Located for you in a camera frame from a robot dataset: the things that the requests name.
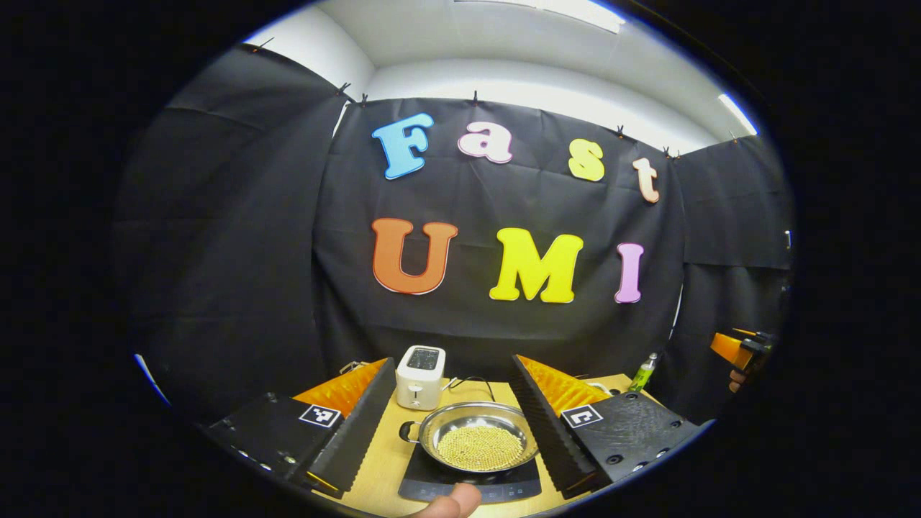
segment wooden table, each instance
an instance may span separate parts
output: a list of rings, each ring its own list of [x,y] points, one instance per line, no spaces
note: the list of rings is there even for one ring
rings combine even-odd
[[[584,381],[601,383],[609,389],[626,392],[627,387],[630,386],[631,379],[624,374],[615,374]],[[447,383],[448,380],[443,379],[441,386]],[[508,383],[490,382],[489,384],[493,388],[496,402],[519,408],[518,400],[512,393]],[[464,401],[489,400],[489,391],[486,389],[485,383],[468,381],[457,388],[444,391],[441,395],[439,407]],[[400,439],[397,435],[397,430],[403,422],[422,421],[431,412],[434,412],[434,410],[411,410],[397,405],[396,392],[394,391],[378,424],[378,429],[374,433],[374,438],[367,448],[365,460],[358,470],[352,490],[346,492],[341,500],[317,491],[313,491],[314,494],[359,511],[370,512],[388,518],[405,516],[423,509],[428,505],[427,502],[407,500],[397,494],[403,474],[406,472],[406,466],[409,465],[409,459],[415,447],[414,444]],[[413,434],[410,437],[414,436],[417,429],[418,427],[413,427]],[[527,516],[536,512],[550,510],[589,495],[589,493],[584,493],[575,498],[564,500],[562,493],[556,490],[550,475],[547,474],[547,468],[543,464],[540,452],[537,453],[535,458],[537,459],[538,472],[541,475],[542,492],[540,495],[511,502],[483,504],[473,512],[472,518]]]

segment blue letter f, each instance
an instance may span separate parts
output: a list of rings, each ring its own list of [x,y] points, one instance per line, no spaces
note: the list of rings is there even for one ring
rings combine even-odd
[[[428,149],[428,139],[426,132],[414,126],[430,128],[433,124],[435,121],[428,113],[418,113],[374,130],[371,136],[380,139],[384,154],[387,155],[389,167],[384,171],[385,178],[393,180],[422,169],[426,164],[425,159],[414,156],[410,147],[415,147],[419,152],[425,151]],[[413,128],[408,136],[405,131],[407,128]]]

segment human hand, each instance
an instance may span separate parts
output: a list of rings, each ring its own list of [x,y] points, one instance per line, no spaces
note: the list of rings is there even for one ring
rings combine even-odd
[[[746,376],[739,371],[730,371],[729,378],[732,380],[729,382],[729,390],[736,392],[742,387],[742,384],[745,383]]]
[[[474,485],[461,482],[454,485],[447,497],[438,495],[422,511],[405,518],[467,518],[479,507],[482,498]]]

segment yellow letter m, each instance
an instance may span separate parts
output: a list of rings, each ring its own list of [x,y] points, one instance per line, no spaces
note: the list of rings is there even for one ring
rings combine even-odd
[[[496,237],[505,246],[505,250],[499,282],[489,290],[490,299],[517,300],[519,291],[515,288],[515,279],[520,278],[521,288],[528,300],[533,300],[546,282],[547,288],[541,292],[541,300],[559,304],[573,301],[576,297],[572,290],[573,274],[576,270],[576,256],[582,250],[581,238],[560,234],[541,258],[534,239],[525,229],[501,229]]]

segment black cooktop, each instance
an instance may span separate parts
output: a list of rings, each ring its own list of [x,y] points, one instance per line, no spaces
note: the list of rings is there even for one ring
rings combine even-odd
[[[497,473],[467,473],[439,463],[419,445],[413,449],[398,492],[405,499],[431,501],[437,495],[449,495],[458,482],[476,486],[483,494],[483,503],[521,500],[541,494],[536,459]]]

